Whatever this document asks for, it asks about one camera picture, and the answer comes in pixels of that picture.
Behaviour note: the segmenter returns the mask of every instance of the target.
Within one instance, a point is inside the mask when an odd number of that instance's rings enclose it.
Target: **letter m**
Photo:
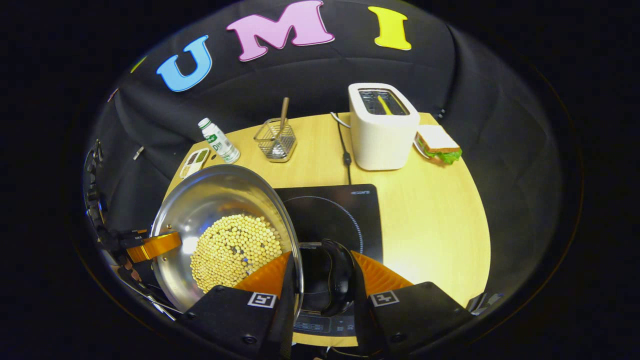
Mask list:
[[[299,1],[290,4],[282,12],[278,21],[267,19],[260,15],[249,15],[227,26],[227,30],[234,30],[240,40],[243,53],[240,61],[257,59],[266,54],[266,46],[258,44],[261,38],[276,49],[282,49],[287,43],[291,28],[296,31],[296,37],[291,41],[296,46],[324,44],[333,41],[333,34],[326,32],[320,17],[320,0]]]

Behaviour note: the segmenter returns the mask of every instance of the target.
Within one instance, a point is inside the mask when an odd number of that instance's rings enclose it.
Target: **metal pan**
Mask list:
[[[162,203],[151,236],[178,231],[182,245],[153,259],[160,287],[180,311],[195,304],[204,295],[189,266],[196,243],[215,221],[236,214],[265,217],[280,233],[282,251],[292,252],[297,317],[304,287],[298,239],[291,219],[273,188],[255,172],[237,165],[216,165],[195,172],[178,184]]]

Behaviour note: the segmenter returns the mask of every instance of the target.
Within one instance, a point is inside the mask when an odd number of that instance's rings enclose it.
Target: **blue letter u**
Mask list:
[[[207,40],[207,38],[209,38],[207,35],[200,37],[187,45],[183,50],[185,53],[190,51],[193,59],[196,61],[196,69],[191,74],[187,76],[182,75],[180,69],[178,69],[178,65],[175,63],[175,60],[178,60],[177,55],[173,55],[160,65],[156,74],[162,76],[164,83],[166,86],[169,86],[169,89],[175,92],[185,91],[201,82],[209,73],[211,70],[211,55],[204,45],[204,40]]]

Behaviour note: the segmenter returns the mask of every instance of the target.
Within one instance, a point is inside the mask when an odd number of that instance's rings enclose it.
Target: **white toaster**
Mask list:
[[[400,91],[381,83],[351,84],[349,111],[358,166],[395,170],[406,164],[420,115]]]

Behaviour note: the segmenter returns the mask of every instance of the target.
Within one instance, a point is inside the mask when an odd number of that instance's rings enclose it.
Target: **white plastic bottle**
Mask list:
[[[225,134],[216,124],[212,123],[208,117],[202,119],[198,123],[198,127],[202,130],[202,135],[207,142],[218,153],[218,156],[225,163],[233,164],[240,158],[240,151],[229,141]]]

